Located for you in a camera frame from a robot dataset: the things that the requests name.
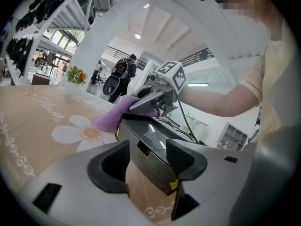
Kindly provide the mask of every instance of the beige tablecloth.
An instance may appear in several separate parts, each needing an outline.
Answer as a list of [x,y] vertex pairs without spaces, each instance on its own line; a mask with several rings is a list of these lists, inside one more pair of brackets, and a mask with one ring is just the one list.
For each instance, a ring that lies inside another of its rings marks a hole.
[[[99,109],[89,103],[75,100],[59,86],[0,88],[0,166],[15,193],[55,161],[116,141],[114,133],[91,125],[93,117],[107,112],[108,103],[98,99]],[[154,223],[169,220],[175,194],[166,196],[132,161],[126,183],[142,214]]]

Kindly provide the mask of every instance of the black cable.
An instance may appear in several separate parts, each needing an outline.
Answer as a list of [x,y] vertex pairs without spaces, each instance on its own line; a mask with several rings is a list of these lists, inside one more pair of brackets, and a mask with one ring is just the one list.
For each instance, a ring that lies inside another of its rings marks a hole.
[[178,101],[178,102],[179,102],[179,106],[180,106],[180,109],[181,109],[181,111],[182,111],[182,114],[183,114],[183,117],[184,117],[185,123],[186,123],[186,125],[187,125],[187,127],[188,127],[188,130],[190,131],[190,134],[191,134],[191,135],[192,135],[192,137],[193,137],[193,138],[196,140],[197,144],[199,144],[199,145],[200,145],[200,143],[198,142],[197,138],[194,136],[194,134],[193,134],[193,132],[192,132],[192,130],[191,130],[191,128],[190,128],[190,126],[189,126],[188,122],[187,122],[187,119],[186,119],[186,116],[185,116],[185,114],[184,114],[184,111],[183,111],[183,108],[182,108],[181,102],[180,102],[180,101]]

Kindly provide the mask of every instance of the orange flower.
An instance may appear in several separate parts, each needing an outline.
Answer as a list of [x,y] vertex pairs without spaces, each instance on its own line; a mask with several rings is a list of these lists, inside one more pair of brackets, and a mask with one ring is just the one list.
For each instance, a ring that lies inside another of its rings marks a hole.
[[88,75],[87,75],[86,73],[81,72],[81,73],[79,74],[79,78],[80,78],[82,81],[84,81],[84,80],[86,80],[86,79],[88,78]]

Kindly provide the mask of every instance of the flower center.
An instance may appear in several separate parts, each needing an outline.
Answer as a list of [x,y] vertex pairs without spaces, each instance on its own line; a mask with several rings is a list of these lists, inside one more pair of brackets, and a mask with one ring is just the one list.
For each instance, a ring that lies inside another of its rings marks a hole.
[[89,138],[98,137],[98,131],[94,128],[86,128],[84,130],[84,134]]

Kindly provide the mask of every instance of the black hair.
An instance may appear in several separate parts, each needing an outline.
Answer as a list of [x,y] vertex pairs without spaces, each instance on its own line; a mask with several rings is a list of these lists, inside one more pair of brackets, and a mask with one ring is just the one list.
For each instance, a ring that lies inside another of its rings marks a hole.
[[136,60],[136,59],[137,59],[136,55],[134,55],[134,54],[131,54],[131,55],[130,55],[130,58],[133,59],[133,60]]

